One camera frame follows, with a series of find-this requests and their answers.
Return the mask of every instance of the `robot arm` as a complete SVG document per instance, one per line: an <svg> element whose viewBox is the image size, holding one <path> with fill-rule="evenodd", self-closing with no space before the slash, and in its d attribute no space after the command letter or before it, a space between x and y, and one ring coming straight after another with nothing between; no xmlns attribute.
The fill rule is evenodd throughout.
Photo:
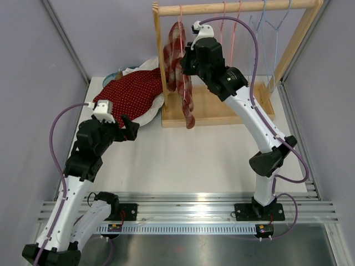
<svg viewBox="0 0 355 266"><path fill-rule="evenodd" d="M274 175L278 173L283 160L290 150L280 143L256 112L251 104L250 87L242 73L233 67L225 65L222 46L214 38L210 25L200 25L197 21L192 26L197 33L194 42L185 47L185 55L180 64L185 75L198 75L207 85L209 91L224 101L243 120L248 131L255 139L259 152L249 160L250 166L256 172L256 189L252 199L253 210L259 217L276 204L272 193ZM294 147L295 137L286 137L270 120L270 118L255 100L255 105L262 112L278 136Z"/></svg>
<svg viewBox="0 0 355 266"><path fill-rule="evenodd" d="M60 191L54 210L36 243L26 245L23 249L22 256L32 265L39 252L42 253L38 265L78 265L81 250L96 227L105 219L120 220L118 196L100 192L86 214L75 223L84 196L90 191L103 164L102 154L114 141L133 141L137 136L139 124L122 115L125 128L120 129L111 115L111 105L109 101L98 101L97 105L89 103L89 107L94 109L94 115L92 119L79 125L77 140L65 163L67 196L60 215L58 219L55 218L63 199L63 190ZM53 233L48 238L48 231L53 223Z"/></svg>

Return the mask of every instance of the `white fabric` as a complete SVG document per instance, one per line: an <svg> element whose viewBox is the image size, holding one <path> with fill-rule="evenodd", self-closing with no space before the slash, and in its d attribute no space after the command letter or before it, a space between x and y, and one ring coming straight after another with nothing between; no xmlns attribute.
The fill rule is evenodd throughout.
<svg viewBox="0 0 355 266"><path fill-rule="evenodd" d="M140 71L140 70L153 70L156 69L159 66L159 61L158 58L152 58L144 62L140 67L131 69L131 68L126 68L123 70L123 75L130 74L135 71ZM133 122L138 123L140 126L144 126L148 124L158 113L159 108L163 106L164 103L164 94L161 93L159 94L153 101L150 109L142 114L140 117L137 117L136 119L133 120Z"/></svg>

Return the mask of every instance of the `red plaid towel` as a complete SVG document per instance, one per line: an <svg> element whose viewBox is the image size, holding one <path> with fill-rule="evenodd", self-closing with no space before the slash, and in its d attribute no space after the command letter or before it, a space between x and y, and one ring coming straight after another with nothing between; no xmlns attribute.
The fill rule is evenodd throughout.
<svg viewBox="0 0 355 266"><path fill-rule="evenodd" d="M185 28L181 25L182 46L185 46L186 35ZM182 58L180 49L180 31L179 22L176 22L169 32L169 42L164 46L165 72L168 75L168 89L175 91L177 89L181 101L182 112L186 119L186 128L192 129L195 126L195 118L192 115L194 103L192 101L192 84L189 76L182 74L180 59ZM184 100L184 80L185 79L185 100Z"/></svg>

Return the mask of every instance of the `metal frame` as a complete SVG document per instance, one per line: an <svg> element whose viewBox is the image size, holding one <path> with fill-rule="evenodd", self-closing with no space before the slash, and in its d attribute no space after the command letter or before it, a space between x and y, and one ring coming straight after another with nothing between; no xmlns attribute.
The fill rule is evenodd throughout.
<svg viewBox="0 0 355 266"><path fill-rule="evenodd" d="M66 49L68 50L68 53L70 57L72 57L74 64L77 66L81 76L83 77L83 80L85 81L86 85L90 85L90 78L87 75L87 72L85 71L83 65L81 64L79 57L77 56L72 44L70 43L62 24L60 23L57 14L55 13L52 5L50 4L49 0L40 0L43 4L43 7L47 14L49 15L49 18L51 19L57 33L59 34L60 38L62 39L62 42Z"/></svg>
<svg viewBox="0 0 355 266"><path fill-rule="evenodd" d="M323 5L321 7L321 9L318 11L318 14L316 15L313 23L311 24L310 28L308 29L305 37L303 38L303 41L301 42L300 46L297 49L297 52L295 53L295 55L293 56L290 64L288 65L288 68L286 69L283 77L281 78L281 81L286 81L286 79L288 78L290 72L292 71L293 66L295 65L297 59L300 57L303 49L305 48L306 44L308 43L308 41L310 40L310 37L315 29L315 27L318 25L320 19L322 18L325 10L327 9L327 7L329 6L330 2L332 0L323 0Z"/></svg>

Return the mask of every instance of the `cable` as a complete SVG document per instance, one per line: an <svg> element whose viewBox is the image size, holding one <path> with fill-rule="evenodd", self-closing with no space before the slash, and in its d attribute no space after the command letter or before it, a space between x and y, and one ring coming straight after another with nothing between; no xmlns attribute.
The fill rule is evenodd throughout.
<svg viewBox="0 0 355 266"><path fill-rule="evenodd" d="M226 1L223 1L223 4L224 4L224 11L223 11L223 16L226 15L226 11L227 11L227 8L226 8ZM222 23L221 23L221 45L222 45L222 34L223 34L223 24L224 24L224 19L222 19Z"/></svg>
<svg viewBox="0 0 355 266"><path fill-rule="evenodd" d="M237 19L239 19L241 9L242 9L242 0L239 0L239 10L238 10ZM232 46L231 46L230 59L229 59L229 65L230 65L230 66L232 66L232 61L233 61L234 39L235 39L235 33L236 33L236 31L237 31L237 25L238 25L237 22L234 23L233 37L232 37Z"/></svg>
<svg viewBox="0 0 355 266"><path fill-rule="evenodd" d="M97 240L97 239L103 239L103 237L94 237L94 238L91 238L88 242L91 242L91 241L94 241L94 240ZM114 245L113 245L113 241L110 239L110 238L106 238L106 241L110 244L110 253L107 257L107 259L105 260L105 262L102 264L102 266L107 266L112 258L113 258L113 254L114 254Z"/></svg>
<svg viewBox="0 0 355 266"><path fill-rule="evenodd" d="M65 202L65 199L67 198L67 184L65 183L65 178L64 178L64 173L59 165L59 162L54 154L54 148L53 148L53 132L54 132L54 128L55 128L55 125L57 124L59 118L65 114L67 111L75 108L75 107L79 107L79 106L85 106L85 105L89 105L89 104L86 104L86 103L81 103L81 104L74 104L68 108L65 108L62 112L59 113L59 115L54 119L53 123L52 123L52 127L50 128L50 132L49 132L49 149L50 149L50 154L53 158L53 161L54 161L54 164L60 174L60 181L62 182L62 185L63 185L63 197L62 197L62 200L59 204L59 208L57 210L57 213L55 214L54 216L54 219L53 219L53 223L52 225L49 227L49 230L48 230L48 233L47 233L47 239L43 242L41 248L39 249L38 251L38 254L34 260L34 263L33 265L36 266L38 265L38 261L39 261L39 258L40 256L42 255L42 252L45 248L45 246L47 245L48 243L48 240L50 239L52 233L53 233L53 229L55 227L55 225L57 224L57 221L59 219L59 216L60 216L60 213L62 212L62 209L63 209L63 206L64 206L64 202Z"/></svg>
<svg viewBox="0 0 355 266"><path fill-rule="evenodd" d="M292 197L288 193L280 193L279 195L276 196L276 198L280 198L282 196L287 196L293 201L293 204L295 205L295 219L293 220L293 223L291 224L290 228L287 231L285 231L285 233L282 233L279 236L275 236L272 239L279 239L279 238L284 237L285 235L289 234L290 231L292 231L294 229L297 219L298 219L298 206L297 206L297 202L296 202L295 198Z"/></svg>
<svg viewBox="0 0 355 266"><path fill-rule="evenodd" d="M97 194L96 194L95 192L91 192L91 193L89 194L89 196L88 196L88 198L87 198L87 203L88 203L89 207L92 206L92 204L90 205L90 203L89 203L89 199L90 199L91 194L94 194L95 197L97 196Z"/></svg>
<svg viewBox="0 0 355 266"><path fill-rule="evenodd" d="M180 17L179 17L179 34L180 34L180 50L181 50L181 58L184 57L184 48L182 47L182 4L180 4ZM182 81L184 83L184 101L186 97L186 82L185 82L185 77L183 73L182 75Z"/></svg>
<svg viewBox="0 0 355 266"><path fill-rule="evenodd" d="M254 41L254 45L255 45L255 64L254 64L254 70L253 70L253 74L252 74L252 78L251 78L251 85L250 85L250 94L249 94L250 102L251 102L253 108L255 109L255 111L257 112L258 116L260 117L260 119L266 125L266 127L270 130L270 132L274 135L274 137L278 141L280 141L282 144L284 144L290 151L292 151L296 155L296 157L303 164L303 166L305 168L305 172L306 172L305 177L302 180L291 180L291 179L289 179L289 178L287 178L285 176L281 176L281 175L275 175L275 177L279 177L279 178L281 178L281 179L283 179L285 181L291 182L291 183L303 183L303 182L305 182L308 179L309 175L310 175L310 170L308 169L308 166L307 166L305 160L302 158L302 156L292 146L290 146L285 140L283 140L282 138L279 137L279 135L272 128L272 126L268 123L266 118L263 116L262 112L259 110L259 107L255 103L253 91L254 91L254 83L255 83L255 77L256 77L256 70L257 70L257 62L258 62L259 51L258 51L257 39L256 39L256 36L255 36L254 32L252 31L252 29L245 22L241 21L240 19L233 18L233 17L210 18L210 19L206 19L204 21L201 21L200 24L202 25L202 24L205 24L205 23L208 23L208 22L211 22L211 21L216 21L216 20L221 20L221 19L228 19L228 20L231 20L231 21L238 22L238 23L242 24L249 31L249 33L251 34L252 39ZM272 187L273 187L272 193L275 195L275 187L276 187L276 179L275 178L274 178ZM294 225L296 224L297 218L298 218L298 208L297 208L297 203L296 203L295 199L291 195L289 195L288 193L281 193L281 194L279 194L279 195L277 195L275 197L279 198L281 196L288 196L294 202L295 209L296 209L296 215L295 215L295 220L294 220L291 228L288 231L286 231L284 234L281 234L280 236L278 236L276 238L282 237L282 236L286 235L287 233L289 233L292 230L292 228L294 227Z"/></svg>

